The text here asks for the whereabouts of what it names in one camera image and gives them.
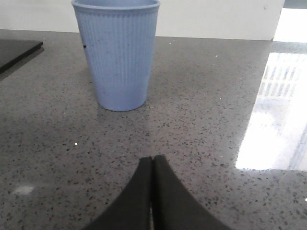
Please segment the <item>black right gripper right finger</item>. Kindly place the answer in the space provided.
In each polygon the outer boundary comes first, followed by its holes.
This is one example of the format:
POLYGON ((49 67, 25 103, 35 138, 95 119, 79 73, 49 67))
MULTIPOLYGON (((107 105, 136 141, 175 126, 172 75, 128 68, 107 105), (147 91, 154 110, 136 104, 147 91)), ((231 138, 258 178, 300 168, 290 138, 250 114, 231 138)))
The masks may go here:
POLYGON ((153 159, 153 225, 156 230, 228 230, 188 192, 164 155, 153 159))

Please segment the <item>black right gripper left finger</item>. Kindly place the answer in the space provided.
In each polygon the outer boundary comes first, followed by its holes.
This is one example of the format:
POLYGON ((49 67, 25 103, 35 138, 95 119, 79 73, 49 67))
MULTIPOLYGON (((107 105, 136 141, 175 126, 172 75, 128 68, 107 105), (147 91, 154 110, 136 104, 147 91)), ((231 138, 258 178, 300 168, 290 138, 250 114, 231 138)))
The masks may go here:
POLYGON ((153 160, 140 158, 132 178, 115 201, 85 230, 148 230, 153 160))

